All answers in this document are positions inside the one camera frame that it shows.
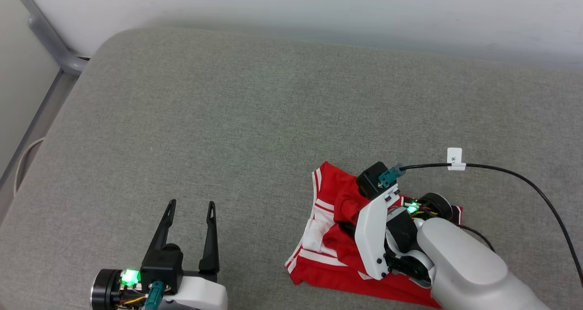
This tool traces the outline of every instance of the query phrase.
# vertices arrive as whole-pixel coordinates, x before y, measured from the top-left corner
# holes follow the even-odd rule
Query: white cable
[[[29,153],[31,152],[31,150],[33,149],[33,147],[36,144],[39,144],[40,142],[42,142],[44,140],[43,138],[39,138],[37,140],[35,140],[31,145],[29,145],[25,151],[22,153],[22,156],[20,157],[20,161],[18,161],[18,165],[16,167],[16,175],[14,176],[14,189],[13,189],[13,196],[16,196],[16,192],[18,191],[18,179],[20,178],[20,171],[22,170],[23,165],[25,164],[25,159],[26,157],[29,155]]]

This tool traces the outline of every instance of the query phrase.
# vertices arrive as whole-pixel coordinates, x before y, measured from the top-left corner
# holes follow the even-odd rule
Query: gray floor
[[[35,140],[42,138],[46,135],[46,132],[51,127],[53,120],[55,119],[57,113],[61,109],[61,106],[65,102],[69,92],[75,82],[77,82],[77,76],[71,76],[70,74],[65,74],[62,71],[57,74],[55,81],[53,82],[51,88],[46,93],[41,106],[39,107],[35,118],[31,122],[29,129],[26,131],[25,136],[21,140],[18,149],[16,150],[12,160],[8,164],[6,171],[0,178],[0,224],[6,216],[6,212],[13,200],[13,185],[16,175],[16,166],[28,145],[30,145]],[[27,156],[25,167],[23,173],[20,175],[19,181],[25,176],[28,166],[31,161],[35,158],[37,149],[41,144],[34,146]]]

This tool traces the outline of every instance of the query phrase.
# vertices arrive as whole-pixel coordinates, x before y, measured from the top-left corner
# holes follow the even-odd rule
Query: folded clothing
[[[325,162],[312,173],[312,181],[312,214],[285,262],[294,284],[304,281],[316,287],[440,307],[429,289],[421,288],[408,276],[389,274],[375,280],[365,274],[356,243],[338,224],[356,225],[359,211],[370,202],[359,194],[355,176]],[[401,197],[392,206],[403,206],[403,201]],[[461,223],[462,209],[454,208]]]

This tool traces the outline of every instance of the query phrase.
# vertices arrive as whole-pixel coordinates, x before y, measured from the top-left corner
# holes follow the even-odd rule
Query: green led
[[[127,286],[134,286],[140,282],[140,271],[127,269],[121,276],[121,284]]]

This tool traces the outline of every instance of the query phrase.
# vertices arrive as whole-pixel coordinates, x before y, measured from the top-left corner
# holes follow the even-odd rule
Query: white panel
[[[571,65],[583,58],[581,0],[35,1],[68,45],[88,56],[121,30],[170,25],[269,28],[331,42]]]
[[[0,0],[0,176],[59,71],[28,19],[20,0]]]

